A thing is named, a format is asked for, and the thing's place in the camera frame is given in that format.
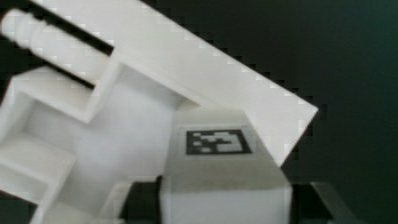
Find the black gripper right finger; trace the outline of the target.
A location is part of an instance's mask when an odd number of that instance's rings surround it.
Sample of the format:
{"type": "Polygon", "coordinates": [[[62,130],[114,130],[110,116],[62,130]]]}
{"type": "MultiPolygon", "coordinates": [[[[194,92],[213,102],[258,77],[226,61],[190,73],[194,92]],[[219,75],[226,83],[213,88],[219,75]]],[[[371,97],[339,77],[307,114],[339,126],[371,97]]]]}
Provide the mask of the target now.
{"type": "Polygon", "coordinates": [[[355,224],[355,215],[332,186],[293,184],[290,224],[355,224]]]}

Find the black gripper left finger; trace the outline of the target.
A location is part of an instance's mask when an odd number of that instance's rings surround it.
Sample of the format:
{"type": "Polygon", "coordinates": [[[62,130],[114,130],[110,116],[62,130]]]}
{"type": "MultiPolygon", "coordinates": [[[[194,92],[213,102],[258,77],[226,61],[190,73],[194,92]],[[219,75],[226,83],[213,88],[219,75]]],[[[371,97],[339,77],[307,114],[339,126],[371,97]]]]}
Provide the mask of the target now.
{"type": "Polygon", "coordinates": [[[117,182],[100,211],[101,224],[162,224],[162,177],[117,182]]]}

